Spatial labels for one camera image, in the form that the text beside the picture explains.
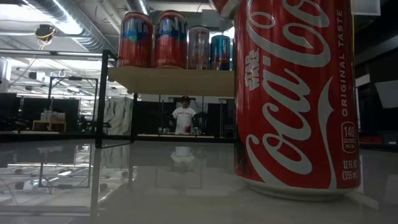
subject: soda can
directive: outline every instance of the soda can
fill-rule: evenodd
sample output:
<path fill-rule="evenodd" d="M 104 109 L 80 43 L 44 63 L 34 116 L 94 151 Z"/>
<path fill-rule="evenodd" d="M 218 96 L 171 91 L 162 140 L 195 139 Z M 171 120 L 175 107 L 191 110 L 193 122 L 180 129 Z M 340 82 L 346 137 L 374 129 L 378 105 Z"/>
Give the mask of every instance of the soda can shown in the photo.
<path fill-rule="evenodd" d="M 187 68 L 187 22 L 181 13 L 160 13 L 155 31 L 155 68 Z"/>
<path fill-rule="evenodd" d="M 211 38 L 210 44 L 210 68 L 212 70 L 229 71 L 229 53 L 231 43 L 229 37 L 217 35 Z"/>
<path fill-rule="evenodd" d="M 121 22 L 118 66 L 151 67 L 152 34 L 149 16 L 127 12 Z"/>
<path fill-rule="evenodd" d="M 195 26 L 188 35 L 188 69 L 208 70 L 210 31 L 206 27 Z"/>
<path fill-rule="evenodd" d="M 227 19 L 232 19 L 241 0 L 210 0 L 218 13 Z"/>
<path fill-rule="evenodd" d="M 242 1 L 235 172 L 258 192 L 326 200 L 361 183 L 350 0 Z"/>

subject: coca-cola logo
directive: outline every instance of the coca-cola logo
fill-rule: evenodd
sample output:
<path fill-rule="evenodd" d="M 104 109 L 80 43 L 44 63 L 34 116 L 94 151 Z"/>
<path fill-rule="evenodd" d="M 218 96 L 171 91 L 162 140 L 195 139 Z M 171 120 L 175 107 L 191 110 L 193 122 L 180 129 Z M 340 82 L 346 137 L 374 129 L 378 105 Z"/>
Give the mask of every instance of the coca-cola logo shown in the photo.
<path fill-rule="evenodd" d="M 312 5 L 317 11 L 318 16 L 314 16 L 309 14 L 305 11 L 302 11 L 300 7 L 304 4 L 308 3 Z M 315 2 L 310 0 L 301 0 L 298 5 L 290 5 L 288 0 L 282 0 L 282 5 L 286 11 L 288 11 L 291 15 L 300 19 L 304 23 L 288 23 L 283 27 L 283 35 L 284 37 L 289 40 L 291 43 L 298 45 L 299 47 L 304 47 L 306 49 L 314 49 L 314 46 L 310 44 L 310 41 L 307 40 L 306 36 L 300 36 L 297 34 L 293 34 L 290 31 L 291 27 L 299 27 L 301 29 L 305 29 L 306 32 L 313 34 L 313 41 L 315 38 L 318 39 L 320 43 L 322 43 L 323 49 L 319 49 L 319 54 L 308 54 L 299 52 L 296 50 L 289 49 L 287 47 L 281 46 L 273 41 L 270 41 L 264 38 L 258 32 L 263 31 L 264 29 L 271 29 L 275 25 L 277 25 L 277 21 L 271 14 L 262 11 L 251 11 L 252 0 L 248 0 L 246 3 L 246 30 L 248 35 L 250 36 L 251 40 L 257 44 L 257 46 L 266 51 L 267 53 L 281 58 L 287 62 L 290 62 L 295 65 L 300 65 L 308 68 L 319 68 L 324 67 L 327 65 L 331 60 L 331 52 L 328 43 L 323 38 L 323 36 L 314 28 L 306 25 L 310 24 L 315 27 L 324 28 L 330 25 L 330 21 L 326 13 L 322 10 L 322 8 Z M 265 17 L 263 21 L 268 21 L 268 23 L 261 24 L 255 20 L 259 17 Z M 282 121 L 279 121 L 275 118 L 272 114 L 278 113 L 279 106 L 274 103 L 266 103 L 262 107 L 262 113 L 265 119 L 269 122 L 271 126 L 277 131 L 277 133 L 265 133 L 262 137 L 262 143 L 269 153 L 279 164 L 284 166 L 286 169 L 295 172 L 296 174 L 306 175 L 312 172 L 312 163 L 308 159 L 308 157 L 302 152 L 300 148 L 298 148 L 295 144 L 291 143 L 288 139 L 293 139 L 297 141 L 306 141 L 312 135 L 312 129 L 309 125 L 308 121 L 302 115 L 303 113 L 308 113 L 311 110 L 311 105 L 306 99 L 306 96 L 310 94 L 309 86 L 303 81 L 300 76 L 304 74 L 297 74 L 295 71 L 289 70 L 288 68 L 284 69 L 284 72 L 290 76 L 290 79 L 286 79 L 278 74 L 272 73 L 268 71 L 269 67 L 271 66 L 271 59 L 266 55 L 261 55 L 261 62 L 263 63 L 263 71 L 262 71 L 262 88 L 263 90 L 277 102 L 279 102 L 282 106 L 288 108 L 293 112 L 296 119 L 299 119 L 302 123 L 301 128 L 294 128 L 289 125 L 286 125 Z M 331 113 L 333 112 L 333 108 L 330 106 L 330 102 L 328 99 L 329 95 L 329 87 L 332 78 L 329 79 L 328 83 L 324 86 L 323 91 L 319 97 L 319 104 L 318 104 L 318 122 L 320 125 L 320 129 L 322 132 L 323 142 L 325 145 L 326 153 L 328 155 L 328 161 L 330 165 L 330 172 L 331 172 L 331 180 L 329 188 L 335 189 L 336 188 L 336 175 L 333 168 L 333 163 L 331 161 L 331 156 L 328 147 L 328 140 L 327 140 L 327 133 L 326 133 L 326 125 L 329 120 Z M 253 90 L 253 83 L 247 82 L 246 79 L 246 86 L 250 86 Z M 291 92 L 295 93 L 298 96 L 297 99 L 292 99 L 289 96 L 279 92 L 275 88 L 270 85 L 270 83 L 282 86 Z M 272 142 L 277 141 L 277 144 L 270 144 L 270 141 L 273 139 Z M 254 155 L 251 144 L 259 144 L 259 139 L 253 135 L 249 134 L 246 138 L 246 147 L 248 149 L 248 155 L 250 160 L 256 169 L 257 173 L 263 180 L 266 180 L 270 184 L 277 184 L 277 185 L 286 185 L 281 182 L 277 177 L 275 177 L 270 171 L 268 171 L 256 158 Z M 291 149 L 293 149 L 301 158 L 301 160 L 292 160 L 285 155 L 279 152 L 279 149 L 282 145 L 285 144 Z"/>

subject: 140 calories label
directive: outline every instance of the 140 calories label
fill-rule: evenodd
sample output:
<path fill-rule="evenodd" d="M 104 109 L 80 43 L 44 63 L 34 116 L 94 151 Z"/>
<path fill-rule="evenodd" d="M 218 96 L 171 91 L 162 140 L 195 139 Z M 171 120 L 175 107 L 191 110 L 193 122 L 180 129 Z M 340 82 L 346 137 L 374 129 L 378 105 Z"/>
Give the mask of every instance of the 140 calories label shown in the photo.
<path fill-rule="evenodd" d="M 343 151 L 347 153 L 356 152 L 356 128 L 352 122 L 345 122 L 341 125 L 341 139 Z"/>

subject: can rim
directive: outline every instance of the can rim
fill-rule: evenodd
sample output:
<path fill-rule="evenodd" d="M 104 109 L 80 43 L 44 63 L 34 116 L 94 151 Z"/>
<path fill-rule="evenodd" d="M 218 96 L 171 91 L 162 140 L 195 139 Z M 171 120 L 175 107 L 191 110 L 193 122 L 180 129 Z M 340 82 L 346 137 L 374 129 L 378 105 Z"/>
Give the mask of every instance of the can rim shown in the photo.
<path fill-rule="evenodd" d="M 176 13 L 176 14 L 178 14 L 179 16 L 181 16 L 181 17 L 185 20 L 185 16 L 183 16 L 183 15 L 181 14 L 181 12 L 178 12 L 178 11 L 173 10 L 173 9 L 169 9 L 169 10 L 164 10 L 164 11 L 162 11 L 162 12 L 159 14 L 159 17 L 162 16 L 163 14 L 165 14 L 165 13 L 168 13 L 168 12 Z"/>
<path fill-rule="evenodd" d="M 123 16 L 122 21 L 125 21 L 125 20 L 127 19 L 126 16 L 128 16 L 128 15 L 143 16 L 143 19 L 147 20 L 147 22 L 152 23 L 152 21 L 151 21 L 151 19 L 150 19 L 150 17 L 149 17 L 148 15 L 145 15 L 145 14 L 142 13 L 142 12 L 133 12 L 133 11 L 126 12 L 126 13 L 124 14 L 124 16 Z"/>

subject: person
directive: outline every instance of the person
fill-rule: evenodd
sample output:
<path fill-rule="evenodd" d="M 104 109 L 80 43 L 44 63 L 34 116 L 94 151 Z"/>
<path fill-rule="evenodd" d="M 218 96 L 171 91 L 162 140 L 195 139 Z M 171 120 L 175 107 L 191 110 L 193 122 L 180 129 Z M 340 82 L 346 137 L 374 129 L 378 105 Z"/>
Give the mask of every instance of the person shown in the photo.
<path fill-rule="evenodd" d="M 177 119 L 175 134 L 190 134 L 192 126 L 192 118 L 196 112 L 189 107 L 190 99 L 188 96 L 181 98 L 181 107 L 173 112 L 173 119 Z M 169 121 L 170 126 L 174 126 L 174 120 Z"/>

